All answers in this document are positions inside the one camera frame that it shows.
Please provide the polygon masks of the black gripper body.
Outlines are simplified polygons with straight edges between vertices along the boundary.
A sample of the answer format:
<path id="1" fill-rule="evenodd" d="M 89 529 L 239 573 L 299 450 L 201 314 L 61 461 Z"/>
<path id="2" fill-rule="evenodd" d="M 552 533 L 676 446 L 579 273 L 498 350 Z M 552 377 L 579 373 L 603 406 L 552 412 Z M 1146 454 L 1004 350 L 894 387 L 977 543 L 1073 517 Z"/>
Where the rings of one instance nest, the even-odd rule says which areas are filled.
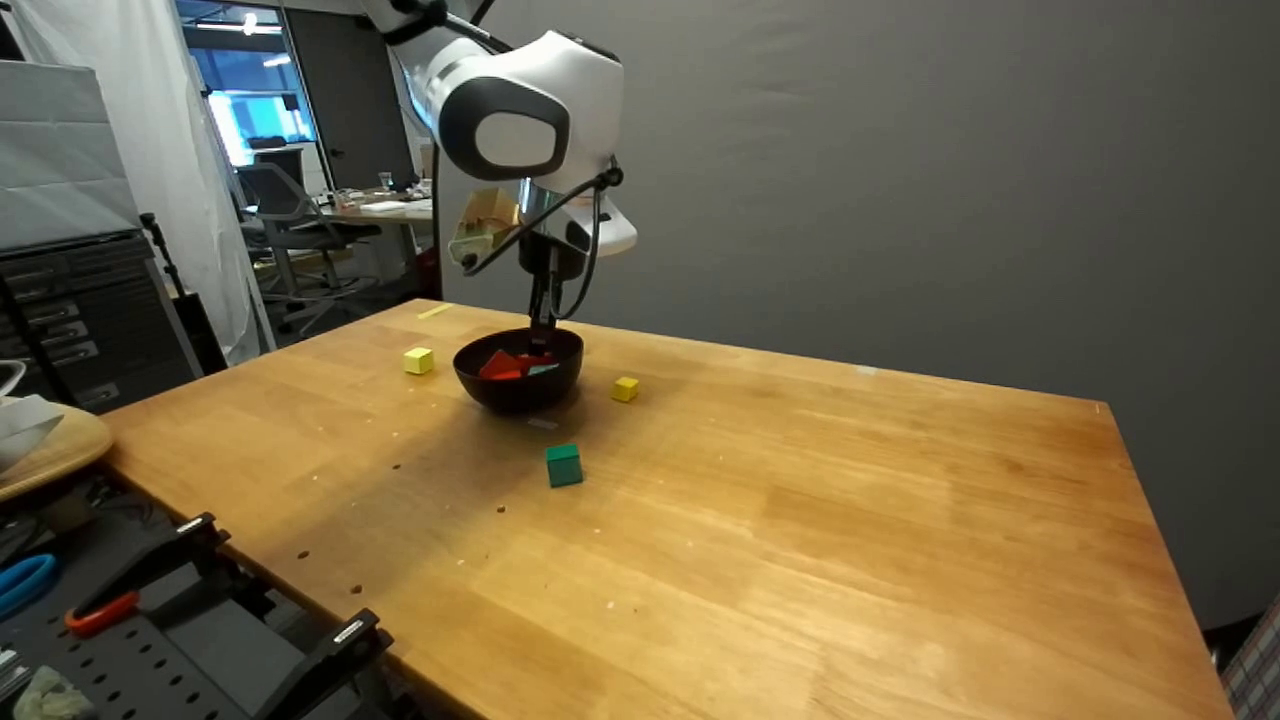
<path id="1" fill-rule="evenodd" d="M 532 275 L 532 294 L 530 294 L 532 344 L 547 344 L 555 337 L 563 284 L 585 273 L 585 247 L 547 231 L 532 231 L 522 243 L 522 266 Z"/>

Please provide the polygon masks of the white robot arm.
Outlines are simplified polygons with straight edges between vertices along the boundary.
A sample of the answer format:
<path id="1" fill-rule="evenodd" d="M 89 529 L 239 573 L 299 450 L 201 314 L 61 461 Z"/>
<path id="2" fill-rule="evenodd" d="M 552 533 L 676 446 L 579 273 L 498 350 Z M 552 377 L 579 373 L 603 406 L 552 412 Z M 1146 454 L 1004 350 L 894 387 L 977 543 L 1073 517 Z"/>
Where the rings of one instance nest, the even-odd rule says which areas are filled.
<path id="1" fill-rule="evenodd" d="M 449 0 L 389 0 L 380 35 L 410 47 L 435 27 L 453 41 L 424 64 L 404 69 L 404 86 L 435 134 L 435 147 L 471 181 L 522 181 L 525 218 L 489 255 L 466 264 L 486 273 L 507 247 L 532 275 L 530 323 L 543 341 L 568 319 L 597 275 L 600 255 L 627 252 L 642 231 L 614 201 L 626 185 L 626 64 L 616 50 L 568 32 L 507 44 L 456 16 Z"/>

